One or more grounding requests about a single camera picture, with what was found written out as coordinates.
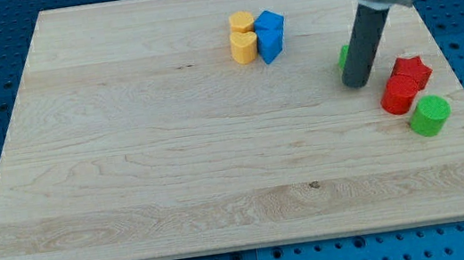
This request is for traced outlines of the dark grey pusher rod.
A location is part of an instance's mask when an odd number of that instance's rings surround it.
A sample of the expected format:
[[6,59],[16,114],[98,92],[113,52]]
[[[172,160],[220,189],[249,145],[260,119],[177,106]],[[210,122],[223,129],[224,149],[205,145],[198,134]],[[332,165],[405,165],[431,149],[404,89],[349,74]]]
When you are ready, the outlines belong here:
[[357,6],[342,72],[346,87],[362,88],[368,83],[388,13],[388,8],[375,10],[367,5]]

